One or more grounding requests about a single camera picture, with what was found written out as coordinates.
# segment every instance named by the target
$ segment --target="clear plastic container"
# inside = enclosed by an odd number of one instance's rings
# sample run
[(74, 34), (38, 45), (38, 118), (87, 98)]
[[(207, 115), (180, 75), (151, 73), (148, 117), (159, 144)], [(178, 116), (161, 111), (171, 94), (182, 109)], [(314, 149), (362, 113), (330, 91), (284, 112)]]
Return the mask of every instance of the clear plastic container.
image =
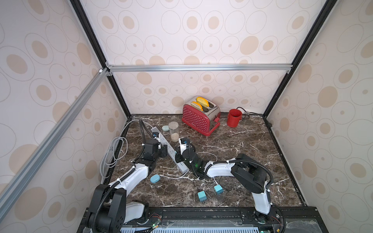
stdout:
[(179, 140), (179, 123), (170, 122), (168, 128), (170, 129), (171, 140), (177, 142)]

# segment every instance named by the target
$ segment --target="red toaster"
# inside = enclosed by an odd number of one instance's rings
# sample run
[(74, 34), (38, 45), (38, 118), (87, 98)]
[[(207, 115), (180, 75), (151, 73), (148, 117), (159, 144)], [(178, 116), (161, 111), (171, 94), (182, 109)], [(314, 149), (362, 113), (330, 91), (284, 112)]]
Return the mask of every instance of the red toaster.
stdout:
[[(208, 102), (208, 106), (199, 104), (197, 98)], [(219, 120), (219, 106), (202, 97), (193, 97), (183, 107), (182, 121), (205, 136), (210, 136), (211, 133), (220, 125)]]

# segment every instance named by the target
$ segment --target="blue soap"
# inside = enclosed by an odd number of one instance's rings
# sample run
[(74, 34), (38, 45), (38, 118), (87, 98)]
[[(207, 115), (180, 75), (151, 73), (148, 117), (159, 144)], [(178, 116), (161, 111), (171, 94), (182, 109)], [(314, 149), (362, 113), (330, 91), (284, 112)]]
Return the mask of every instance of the blue soap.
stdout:
[(170, 128), (168, 128), (168, 125), (164, 125), (164, 126), (162, 126), (162, 130), (163, 130), (163, 131), (169, 131)]
[(221, 194), (224, 190), (220, 185), (215, 185), (214, 186), (216, 194)]
[(152, 182), (154, 184), (154, 183), (157, 183), (160, 179), (161, 179), (161, 177), (158, 174), (156, 174), (156, 175), (153, 175), (150, 178), (150, 182)]
[(197, 194), (198, 194), (198, 198), (200, 199), (200, 202), (204, 202), (207, 200), (205, 191), (200, 191)]

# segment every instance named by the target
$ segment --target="brown marble surface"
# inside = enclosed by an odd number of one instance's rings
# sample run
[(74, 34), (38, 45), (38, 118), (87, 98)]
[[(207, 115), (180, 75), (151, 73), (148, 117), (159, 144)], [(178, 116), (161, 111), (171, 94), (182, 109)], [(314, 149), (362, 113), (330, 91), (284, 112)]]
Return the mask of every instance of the brown marble surface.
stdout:
[[(172, 142), (169, 132), (162, 131), (163, 125), (171, 121), (179, 123), (180, 136), (189, 136), (191, 143), (196, 147), (196, 152), (210, 152), (210, 154), (198, 154), (204, 160), (221, 161), (236, 157), (238, 153), (244, 153), (272, 171), (275, 178), (271, 186), (272, 202), (278, 206), (301, 206), (298, 195), (286, 172), (284, 164), (278, 155), (277, 149), (269, 135), (269, 132), (261, 117), (253, 117), (242, 120), (238, 127), (230, 128), (226, 124), (226, 118), (222, 116), (221, 125), (206, 137), (193, 130), (181, 121), (180, 115), (147, 115), (134, 116), (133, 119), (142, 118), (153, 126), (157, 126), (165, 138), (175, 148), (178, 143)], [(127, 172), (141, 151), (141, 134), (138, 122), (131, 123), (126, 135), (128, 140), (128, 153), (116, 165), (112, 175), (112, 181)], [(217, 177), (224, 192), (217, 195), (214, 190), (215, 181), (211, 178), (195, 180), (195, 185), (203, 189), (207, 195), (207, 201), (201, 203), (197, 196), (197, 188), (193, 184), (195, 179), (192, 173), (188, 173), (181, 179), (168, 179), (161, 176), (161, 180), (155, 184), (150, 182), (154, 174), (169, 177), (182, 175), (173, 160), (167, 156), (157, 162), (156, 169), (146, 179), (142, 180), (128, 195), (127, 202), (134, 200), (146, 201), (151, 207), (252, 207), (254, 200), (251, 192), (246, 190), (234, 177)]]

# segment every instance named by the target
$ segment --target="power strip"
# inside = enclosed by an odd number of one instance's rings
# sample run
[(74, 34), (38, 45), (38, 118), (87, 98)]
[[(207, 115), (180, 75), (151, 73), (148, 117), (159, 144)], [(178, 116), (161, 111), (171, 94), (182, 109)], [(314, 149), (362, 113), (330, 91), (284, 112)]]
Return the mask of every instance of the power strip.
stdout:
[(189, 168), (183, 162), (177, 163), (175, 161), (176, 151), (168, 143), (167, 139), (161, 134), (161, 132), (159, 131), (159, 129), (157, 127), (154, 127), (154, 128), (151, 129), (151, 131), (159, 133), (159, 139), (161, 141), (162, 146), (163, 145), (167, 145), (167, 154), (171, 157), (171, 159), (174, 161), (174, 163), (177, 165), (177, 167), (180, 169), (180, 171), (182, 173), (186, 173), (189, 170)]

